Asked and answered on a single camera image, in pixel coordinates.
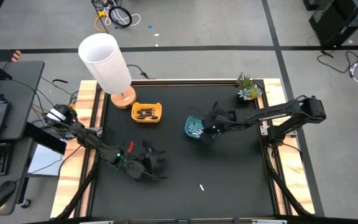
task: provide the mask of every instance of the succulent plant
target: succulent plant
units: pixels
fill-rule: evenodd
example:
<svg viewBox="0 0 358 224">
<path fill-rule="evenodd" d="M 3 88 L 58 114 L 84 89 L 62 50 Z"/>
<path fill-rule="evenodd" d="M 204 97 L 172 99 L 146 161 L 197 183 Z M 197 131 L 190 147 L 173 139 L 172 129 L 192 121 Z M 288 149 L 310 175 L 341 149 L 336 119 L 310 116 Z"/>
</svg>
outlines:
<svg viewBox="0 0 358 224">
<path fill-rule="evenodd" d="M 251 79 L 249 75 L 245 76 L 244 73 L 241 73 L 237 79 L 237 83 L 240 88 L 238 92 L 240 98 L 246 100 L 247 98 L 262 96 L 262 90 L 255 84 L 255 81 Z"/>
<path fill-rule="evenodd" d="M 241 90 L 249 90 L 255 85 L 255 81 L 253 81 L 249 75 L 245 76 L 243 73 L 241 73 L 239 77 L 239 84 Z"/>
</svg>

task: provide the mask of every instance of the gray floor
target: gray floor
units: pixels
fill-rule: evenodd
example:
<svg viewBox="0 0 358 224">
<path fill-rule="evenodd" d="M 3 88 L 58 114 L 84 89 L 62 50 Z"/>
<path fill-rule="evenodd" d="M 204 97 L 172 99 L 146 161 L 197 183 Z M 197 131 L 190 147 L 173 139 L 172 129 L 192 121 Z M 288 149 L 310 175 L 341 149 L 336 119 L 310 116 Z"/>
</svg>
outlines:
<svg viewBox="0 0 358 224">
<path fill-rule="evenodd" d="M 301 0 L 268 0 L 280 45 L 308 45 L 314 36 L 308 24 L 312 12 Z M 272 45 L 260 0 L 124 0 L 142 21 L 130 29 L 111 29 L 122 47 L 191 45 Z M 5 1 L 0 12 L 0 49 L 77 47 L 94 34 L 94 9 L 89 1 Z M 349 39 L 358 45 L 358 31 Z M 318 45 L 316 37 L 310 45 Z M 305 134 L 324 211 L 328 217 L 358 218 L 358 83 L 319 64 L 318 51 L 283 52 L 295 95 L 322 99 L 327 120 L 306 125 Z M 344 70 L 344 52 L 325 62 Z M 281 78 L 275 52 L 133 52 L 124 53 L 127 63 L 141 66 L 152 78 L 234 78 L 241 72 L 256 78 Z M 43 77 L 69 81 L 68 91 L 80 80 L 92 79 L 77 54 L 24 54 L 21 60 L 43 60 Z M 134 79 L 141 78 L 131 68 Z M 42 81 L 42 90 L 54 103 L 68 96 Z M 57 180 L 38 178 L 30 183 L 29 197 L 36 201 L 28 210 L 17 208 L 0 223 L 46 220 L 52 207 Z"/>
</svg>

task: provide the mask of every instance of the orange tray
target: orange tray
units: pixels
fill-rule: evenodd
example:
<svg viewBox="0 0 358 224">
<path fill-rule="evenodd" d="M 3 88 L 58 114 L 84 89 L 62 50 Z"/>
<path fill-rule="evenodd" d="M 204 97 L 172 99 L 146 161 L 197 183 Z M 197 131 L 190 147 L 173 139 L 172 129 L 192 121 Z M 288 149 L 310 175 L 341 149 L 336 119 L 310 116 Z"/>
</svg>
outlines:
<svg viewBox="0 0 358 224">
<path fill-rule="evenodd" d="M 137 119 L 137 111 L 139 109 L 155 109 L 155 115 L 158 116 L 158 119 L 151 119 L 151 118 L 145 118 L 145 119 Z M 156 104 L 148 104 L 148 103 L 134 103 L 134 105 L 132 106 L 132 119 L 134 119 L 136 122 L 138 123 L 158 123 L 161 120 L 161 115 L 162 115 L 162 105 L 161 103 L 156 103 Z"/>
</svg>

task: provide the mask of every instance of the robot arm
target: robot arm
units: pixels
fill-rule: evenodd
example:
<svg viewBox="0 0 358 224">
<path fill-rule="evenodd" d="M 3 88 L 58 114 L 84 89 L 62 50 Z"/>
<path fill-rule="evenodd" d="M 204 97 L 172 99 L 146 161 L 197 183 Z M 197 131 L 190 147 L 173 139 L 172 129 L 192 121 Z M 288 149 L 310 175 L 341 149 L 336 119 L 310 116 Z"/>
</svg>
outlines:
<svg viewBox="0 0 358 224">
<path fill-rule="evenodd" d="M 208 114 L 209 118 L 202 120 L 204 133 L 214 135 L 228 131 L 240 131 L 259 121 L 291 116 L 281 125 L 271 126 L 267 129 L 268 141 L 271 143 L 283 140 L 287 133 L 306 123 L 318 124 L 326 119 L 322 102 L 314 96 L 309 98 L 302 95 L 287 103 L 259 109 L 251 114 L 243 109 L 224 111 L 217 108 L 216 105 Z"/>
<path fill-rule="evenodd" d="M 120 146 L 110 146 L 103 143 L 96 131 L 85 128 L 78 121 L 75 110 L 67 105 L 55 105 L 44 117 L 52 127 L 72 134 L 76 137 L 78 144 L 83 147 L 96 149 L 109 165 L 117 170 L 122 167 L 135 180 L 145 175 L 153 179 L 166 179 L 166 177 L 157 175 L 160 169 L 159 164 L 151 163 L 151 161 L 157 160 L 157 155 L 161 154 L 155 149 L 151 150 L 152 148 L 145 147 L 144 154 L 128 157 L 127 152 L 122 150 Z"/>
</svg>

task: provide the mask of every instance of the black computer tower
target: black computer tower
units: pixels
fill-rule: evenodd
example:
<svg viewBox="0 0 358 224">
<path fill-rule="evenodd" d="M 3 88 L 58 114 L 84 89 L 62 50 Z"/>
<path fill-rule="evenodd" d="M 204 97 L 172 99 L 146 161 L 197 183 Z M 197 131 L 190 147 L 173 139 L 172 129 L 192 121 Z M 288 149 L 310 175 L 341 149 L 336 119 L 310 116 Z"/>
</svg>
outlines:
<svg viewBox="0 0 358 224">
<path fill-rule="evenodd" d="M 306 9 L 308 11 L 311 11 L 311 10 L 316 10 L 321 1 L 324 0 L 303 0 L 303 4 L 305 4 Z"/>
<path fill-rule="evenodd" d="M 341 46 L 358 29 L 358 0 L 327 0 L 309 20 L 323 47 Z"/>
</svg>

